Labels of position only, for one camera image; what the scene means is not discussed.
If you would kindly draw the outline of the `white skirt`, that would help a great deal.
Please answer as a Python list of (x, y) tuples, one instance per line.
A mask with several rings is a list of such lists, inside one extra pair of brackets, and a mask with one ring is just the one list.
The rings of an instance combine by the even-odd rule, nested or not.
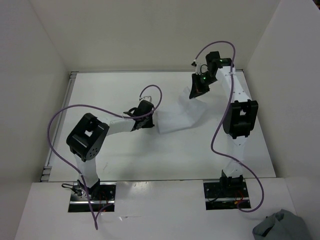
[(207, 111), (207, 103), (189, 98), (191, 90), (185, 87), (176, 102), (156, 111), (157, 128), (160, 134), (189, 129)]

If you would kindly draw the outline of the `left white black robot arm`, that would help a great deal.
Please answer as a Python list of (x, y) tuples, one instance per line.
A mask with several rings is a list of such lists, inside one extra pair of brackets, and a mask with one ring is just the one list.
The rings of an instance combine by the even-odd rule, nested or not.
[(148, 114), (154, 105), (145, 99), (140, 100), (138, 107), (133, 107), (124, 113), (126, 117), (110, 116), (99, 119), (91, 113), (86, 113), (68, 135), (66, 144), (76, 160), (76, 167), (80, 171), (78, 183), (81, 193), (88, 200), (94, 200), (100, 193), (100, 179), (97, 174), (96, 157), (100, 152), (107, 136), (132, 132), (139, 129), (153, 128), (153, 115)]

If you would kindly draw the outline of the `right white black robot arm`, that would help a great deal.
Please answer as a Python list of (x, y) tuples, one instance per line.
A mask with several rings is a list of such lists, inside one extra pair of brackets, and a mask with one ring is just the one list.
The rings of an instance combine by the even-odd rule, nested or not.
[(191, 75), (189, 98), (193, 99), (209, 92), (210, 85), (215, 82), (221, 84), (228, 104), (220, 126), (223, 127), (230, 144), (228, 153), (224, 153), (223, 156), (236, 158), (236, 160), (231, 159), (221, 171), (219, 189), (213, 197), (216, 199), (221, 195), (229, 197), (242, 187), (245, 144), (254, 129), (259, 104), (245, 93), (236, 76), (231, 58), (221, 58), (218, 51), (212, 51), (205, 56), (205, 59), (205, 64), (199, 63), (196, 59), (191, 64), (195, 67), (195, 73)]

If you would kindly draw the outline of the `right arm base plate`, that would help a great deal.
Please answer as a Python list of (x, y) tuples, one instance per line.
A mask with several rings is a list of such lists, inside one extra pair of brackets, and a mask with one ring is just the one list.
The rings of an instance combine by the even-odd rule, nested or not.
[(231, 187), (223, 187), (219, 180), (204, 181), (203, 190), (207, 211), (237, 209), (237, 204), (241, 209), (251, 208), (245, 181)]

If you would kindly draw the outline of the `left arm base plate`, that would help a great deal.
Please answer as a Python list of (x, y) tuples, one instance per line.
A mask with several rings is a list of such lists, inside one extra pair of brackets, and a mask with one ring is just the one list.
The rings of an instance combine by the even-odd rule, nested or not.
[[(90, 212), (88, 199), (85, 192), (82, 191), (78, 182), (63, 183), (63, 188), (71, 190), (68, 212), (86, 213)], [(101, 182), (98, 193), (90, 198), (92, 209), (95, 213), (113, 212), (115, 209), (116, 182)]]

